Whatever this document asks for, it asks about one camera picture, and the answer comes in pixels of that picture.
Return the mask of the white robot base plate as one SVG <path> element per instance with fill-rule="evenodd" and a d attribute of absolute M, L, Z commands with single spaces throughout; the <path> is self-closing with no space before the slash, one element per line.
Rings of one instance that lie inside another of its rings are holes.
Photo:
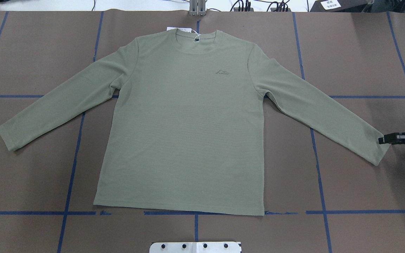
<path fill-rule="evenodd" d="M 241 253 L 241 242 L 156 242 L 151 244 L 150 253 Z"/>

